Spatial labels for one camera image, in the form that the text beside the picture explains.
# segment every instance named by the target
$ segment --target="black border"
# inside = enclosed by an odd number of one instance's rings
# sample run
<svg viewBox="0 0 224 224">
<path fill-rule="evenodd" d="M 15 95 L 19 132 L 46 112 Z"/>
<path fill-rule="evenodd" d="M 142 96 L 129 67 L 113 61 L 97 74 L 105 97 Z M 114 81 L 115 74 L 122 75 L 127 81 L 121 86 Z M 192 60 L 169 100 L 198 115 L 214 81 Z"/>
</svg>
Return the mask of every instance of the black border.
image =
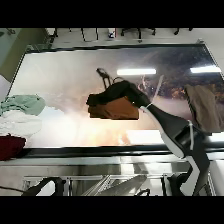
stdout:
<svg viewBox="0 0 224 224">
<path fill-rule="evenodd" d="M 99 49 L 120 49 L 120 48 L 147 48 L 147 47 L 204 47 L 212 58 L 204 43 L 196 44 L 140 44 L 140 45 L 106 45 L 106 46 L 80 46 L 72 48 L 55 48 L 44 50 L 29 50 L 23 54 L 16 69 L 8 94 L 14 84 L 19 68 L 26 54 L 75 51 L 75 50 L 99 50 Z M 207 153 L 223 152 L 224 142 L 204 143 Z M 147 146 L 102 146 L 102 147 L 61 147 L 61 148 L 24 148 L 15 158 L 74 158 L 74 157 L 112 157 L 112 156 L 144 156 L 144 155 L 170 155 L 172 154 L 165 144 Z"/>
</svg>

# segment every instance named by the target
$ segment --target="tabletop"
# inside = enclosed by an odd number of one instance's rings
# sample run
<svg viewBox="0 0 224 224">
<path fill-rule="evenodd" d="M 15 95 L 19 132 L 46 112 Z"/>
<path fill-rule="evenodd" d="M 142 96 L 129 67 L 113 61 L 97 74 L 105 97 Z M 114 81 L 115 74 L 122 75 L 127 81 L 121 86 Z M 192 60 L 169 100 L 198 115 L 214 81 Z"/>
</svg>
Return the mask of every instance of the tabletop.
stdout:
<svg viewBox="0 0 224 224">
<path fill-rule="evenodd" d="M 23 58 L 9 96 L 38 94 L 46 101 L 39 115 L 42 129 L 26 147 L 129 146 L 162 143 L 153 121 L 139 110 L 139 120 L 90 118 L 86 100 L 104 91 L 96 73 L 104 68 L 112 78 L 118 70 L 154 69 L 155 74 L 122 76 L 152 99 L 159 77 L 164 75 L 154 103 L 162 110 L 192 119 L 184 86 L 211 85 L 220 113 L 224 83 L 220 72 L 192 72 L 192 68 L 216 67 L 204 44 L 122 46 L 113 49 L 59 50 L 29 53 Z"/>
</svg>

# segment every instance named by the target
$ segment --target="brown cloth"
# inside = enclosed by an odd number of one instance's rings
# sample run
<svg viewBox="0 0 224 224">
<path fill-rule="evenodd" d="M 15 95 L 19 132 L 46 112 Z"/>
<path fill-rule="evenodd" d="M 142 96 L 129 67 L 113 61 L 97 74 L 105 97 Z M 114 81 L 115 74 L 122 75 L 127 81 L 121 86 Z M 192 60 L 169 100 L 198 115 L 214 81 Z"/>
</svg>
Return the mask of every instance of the brown cloth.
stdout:
<svg viewBox="0 0 224 224">
<path fill-rule="evenodd" d="M 134 107 L 125 97 L 113 100 L 107 104 L 89 106 L 91 118 L 112 120 L 138 120 L 138 108 Z"/>
<path fill-rule="evenodd" d="M 11 135 L 0 136 L 0 160 L 15 157 L 25 146 L 26 139 Z"/>
<path fill-rule="evenodd" d="M 207 86 L 185 86 L 193 118 L 204 132 L 222 132 L 224 124 L 219 114 L 213 92 Z"/>
</svg>

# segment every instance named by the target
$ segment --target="white towel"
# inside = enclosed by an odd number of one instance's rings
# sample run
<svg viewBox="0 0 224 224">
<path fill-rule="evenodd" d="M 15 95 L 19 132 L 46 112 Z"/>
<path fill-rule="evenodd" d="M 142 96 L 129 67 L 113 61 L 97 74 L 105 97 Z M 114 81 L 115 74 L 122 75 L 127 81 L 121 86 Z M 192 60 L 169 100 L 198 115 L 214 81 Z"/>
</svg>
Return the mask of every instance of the white towel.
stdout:
<svg viewBox="0 0 224 224">
<path fill-rule="evenodd" d="M 30 138 L 41 130 L 41 119 L 35 115 L 25 114 L 20 110 L 10 110 L 0 117 L 0 136 Z"/>
</svg>

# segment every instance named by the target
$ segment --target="green cloth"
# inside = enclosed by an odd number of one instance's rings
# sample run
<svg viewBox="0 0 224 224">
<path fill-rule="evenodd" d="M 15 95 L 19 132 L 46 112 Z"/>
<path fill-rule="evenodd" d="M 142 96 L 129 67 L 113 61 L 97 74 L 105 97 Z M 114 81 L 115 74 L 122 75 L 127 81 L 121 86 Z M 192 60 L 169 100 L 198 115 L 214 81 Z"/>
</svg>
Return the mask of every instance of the green cloth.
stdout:
<svg viewBox="0 0 224 224">
<path fill-rule="evenodd" d="M 20 110 L 25 114 L 39 115 L 45 107 L 45 100 L 37 95 L 14 95 L 6 97 L 0 104 L 0 116 L 5 111 Z"/>
</svg>

